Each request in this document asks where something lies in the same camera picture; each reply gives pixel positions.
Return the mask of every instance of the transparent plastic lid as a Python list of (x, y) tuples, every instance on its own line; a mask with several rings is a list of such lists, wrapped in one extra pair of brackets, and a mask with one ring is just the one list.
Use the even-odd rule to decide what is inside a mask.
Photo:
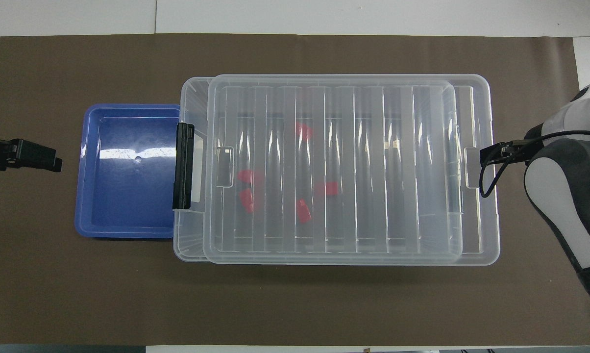
[(481, 76), (195, 78), (181, 115), (207, 128), (193, 175), (203, 187), (176, 211), (182, 259), (484, 265), (499, 255), (496, 199), (477, 191), (478, 152), (492, 144)]

